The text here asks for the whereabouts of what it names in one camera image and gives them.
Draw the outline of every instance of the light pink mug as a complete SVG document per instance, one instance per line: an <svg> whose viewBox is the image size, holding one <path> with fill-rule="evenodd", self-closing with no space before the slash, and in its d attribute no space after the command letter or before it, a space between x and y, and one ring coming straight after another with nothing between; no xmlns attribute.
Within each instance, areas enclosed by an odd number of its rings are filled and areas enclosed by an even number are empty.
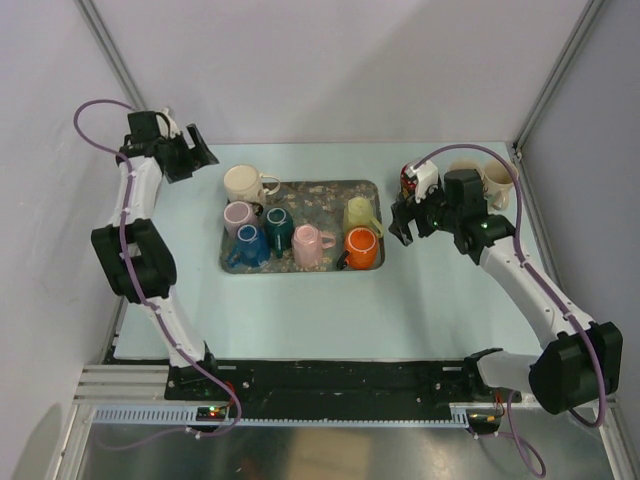
<svg viewBox="0 0 640 480"><path fill-rule="evenodd" d="M243 225L260 226L253 205L247 202L231 202L224 209L224 228L231 238L236 238L236 233Z"/></svg>
<svg viewBox="0 0 640 480"><path fill-rule="evenodd" d="M336 244L336 237L329 232L321 232L313 225L301 225L293 232L293 258L302 268L313 268L322 262L323 250Z"/></svg>

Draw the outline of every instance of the mug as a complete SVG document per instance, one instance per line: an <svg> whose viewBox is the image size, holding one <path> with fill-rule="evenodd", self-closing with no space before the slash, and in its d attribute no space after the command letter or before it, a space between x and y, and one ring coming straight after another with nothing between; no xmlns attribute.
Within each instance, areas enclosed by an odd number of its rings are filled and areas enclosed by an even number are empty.
<svg viewBox="0 0 640 480"><path fill-rule="evenodd" d="M269 246L276 251L276 257L282 258L284 251L291 248L293 228L293 217L284 208L272 208L267 212L264 229Z"/></svg>
<svg viewBox="0 0 640 480"><path fill-rule="evenodd" d="M347 202L344 209L342 229L344 234L355 227L368 227L375 230L378 238L384 235L384 227L373 213L371 202L364 197L354 197Z"/></svg>
<svg viewBox="0 0 640 480"><path fill-rule="evenodd" d="M293 258L302 268L317 266L323 257L323 250L336 244L336 237L329 232L321 232L313 225L301 225L293 233Z"/></svg>
<svg viewBox="0 0 640 480"><path fill-rule="evenodd" d="M224 228L229 232L231 238L235 238L238 229L243 225L255 225L258 223L258 216L262 214L262 205L259 203L249 204L247 202L231 202L222 213L224 218Z"/></svg>
<svg viewBox="0 0 640 480"><path fill-rule="evenodd" d="M274 188L265 188L263 178L272 178L277 182ZM260 173L251 165L236 165L224 174L224 188L230 202L237 200L249 203L259 203L263 207L267 203L267 195L273 195L280 190L280 180L273 175Z"/></svg>
<svg viewBox="0 0 640 480"><path fill-rule="evenodd" d="M267 237L260 227L243 225L236 234L236 244L227 257L230 267L244 263L248 267L262 267L271 257Z"/></svg>
<svg viewBox="0 0 640 480"><path fill-rule="evenodd" d="M518 178L518 170L510 165L511 171ZM509 192L513 187L513 180L507 169L496 159L489 160L484 166L485 197L489 206L496 210L506 210L509 207Z"/></svg>
<svg viewBox="0 0 640 480"><path fill-rule="evenodd" d="M370 228L357 227L344 240L344 253L336 266L344 270L347 266L354 270L367 270L373 266L378 255L378 237Z"/></svg>

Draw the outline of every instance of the patterned tray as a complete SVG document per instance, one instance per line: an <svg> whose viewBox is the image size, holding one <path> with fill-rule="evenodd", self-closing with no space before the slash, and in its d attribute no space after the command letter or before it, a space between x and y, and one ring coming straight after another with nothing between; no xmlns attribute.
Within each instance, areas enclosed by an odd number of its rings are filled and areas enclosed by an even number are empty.
<svg viewBox="0 0 640 480"><path fill-rule="evenodd" d="M336 246L324 251L322 263L315 268L301 268L293 260L293 250L287 250L282 258L273 251L269 262L261 268L238 265L231 268L226 259L231 253L234 240L224 232L220 249L220 264L229 273L289 273L289 272L335 272L336 262L343 252L344 235L342 221L344 209L349 199L365 197L373 205L376 217L380 215L378 187L368 180L336 180L325 182L283 182L280 191L267 197L265 213L273 207L282 207L293 216L295 226L310 223L319 230L328 231L336 236ZM378 257L371 270L384 263L384 238L380 239Z"/></svg>

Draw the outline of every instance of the white wall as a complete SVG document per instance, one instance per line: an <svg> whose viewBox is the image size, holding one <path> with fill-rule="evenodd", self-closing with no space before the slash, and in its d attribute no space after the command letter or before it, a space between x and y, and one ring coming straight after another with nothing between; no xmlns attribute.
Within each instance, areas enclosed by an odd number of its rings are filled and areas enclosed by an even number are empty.
<svg viewBox="0 0 640 480"><path fill-rule="evenodd" d="M586 0L98 0L212 143L513 140Z"/></svg>
<svg viewBox="0 0 640 480"><path fill-rule="evenodd" d="M561 277L624 335L619 397L640 447L640 0L610 2L524 148Z"/></svg>
<svg viewBox="0 0 640 480"><path fill-rule="evenodd" d="M37 479L116 301L89 236L117 170L77 137L73 112L122 93L71 0L5 2L0 63L0 478ZM117 145L126 117L96 108L87 131Z"/></svg>

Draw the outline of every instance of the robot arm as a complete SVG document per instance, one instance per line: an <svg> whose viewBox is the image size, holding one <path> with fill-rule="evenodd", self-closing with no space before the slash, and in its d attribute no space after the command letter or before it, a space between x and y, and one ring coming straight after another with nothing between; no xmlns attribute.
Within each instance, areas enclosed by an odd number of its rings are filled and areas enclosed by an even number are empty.
<svg viewBox="0 0 640 480"><path fill-rule="evenodd" d="M420 168L432 172L435 166L427 161ZM399 194L392 206L394 220L389 231L404 245L412 242L409 229L412 220L420 237L428 237L437 230L452 233L460 253L469 255L491 275L522 311L543 349L540 357L511 354L497 348L467 357L465 365L478 388L506 387L531 392L545 410L554 414L597 398L596 374L584 342L567 321L571 315L594 346L606 393L616 391L622 352L620 331L610 322L597 324L577 308L533 265L526 252L524 262L520 261L514 247L515 229L502 215L488 213L478 173L452 171L445 175L444 187L439 179L435 183L431 178L427 189L420 188L421 177L431 175L415 175L412 182L415 189L404 188ZM423 195L420 202L419 192ZM548 290L532 280L531 271L548 285ZM552 295L567 305L569 311L560 311Z"/></svg>
<svg viewBox="0 0 640 480"><path fill-rule="evenodd" d="M142 308L158 329L169 351L171 366L177 369L190 368L163 334L157 313L162 316L168 333L180 350L194 362L202 363L204 365L201 366L211 370L214 368L212 356L177 298L177 272L173 256L151 217L163 176L169 183L183 180L191 177L198 168L216 164L218 160L207 148L195 125L187 127L195 144L189 148L167 110L135 112L128 116L128 120L131 133L125 137L124 145L120 148L133 167L125 237L146 301L155 306L155 311L138 298L121 256L120 218L130 174L120 159L117 159L120 188L110 225L94 230L91 242L114 293L124 295L130 303Z"/></svg>

